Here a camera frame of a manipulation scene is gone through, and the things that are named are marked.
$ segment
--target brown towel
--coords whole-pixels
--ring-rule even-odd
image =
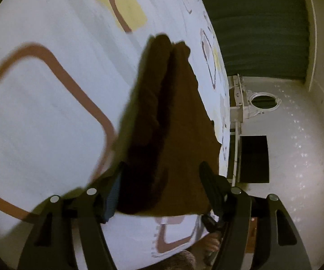
[[[126,214],[204,214],[210,206],[199,179],[207,161],[218,174],[221,144],[199,96],[184,42],[152,42],[141,79],[139,110],[118,210]]]

